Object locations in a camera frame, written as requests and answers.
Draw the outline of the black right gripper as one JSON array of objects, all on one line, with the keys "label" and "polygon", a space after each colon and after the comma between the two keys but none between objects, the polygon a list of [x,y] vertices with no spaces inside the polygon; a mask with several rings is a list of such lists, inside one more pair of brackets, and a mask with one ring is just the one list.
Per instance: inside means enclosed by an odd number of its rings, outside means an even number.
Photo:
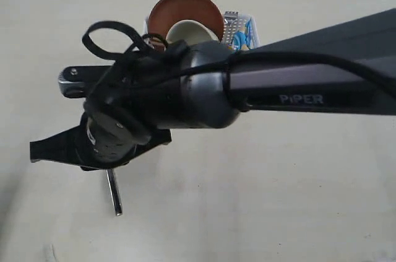
[{"label": "black right gripper", "polygon": [[77,163],[82,170],[105,170],[128,164],[132,159],[171,142],[169,129],[144,129],[142,141],[122,124],[105,125],[83,114],[80,125],[49,138],[30,142],[31,163],[41,160]]}]

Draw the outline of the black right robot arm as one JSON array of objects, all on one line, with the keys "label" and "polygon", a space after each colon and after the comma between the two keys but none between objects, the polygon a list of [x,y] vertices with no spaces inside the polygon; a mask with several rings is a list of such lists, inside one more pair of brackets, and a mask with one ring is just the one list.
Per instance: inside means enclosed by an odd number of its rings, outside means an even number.
[{"label": "black right robot arm", "polygon": [[30,160],[85,171],[126,165],[171,142],[172,129],[222,129],[251,110],[395,115],[395,10],[362,17],[248,51],[216,41],[152,48],[152,34],[101,21],[131,46],[85,47],[110,66],[70,66],[63,96],[82,98],[78,126],[30,143]]}]

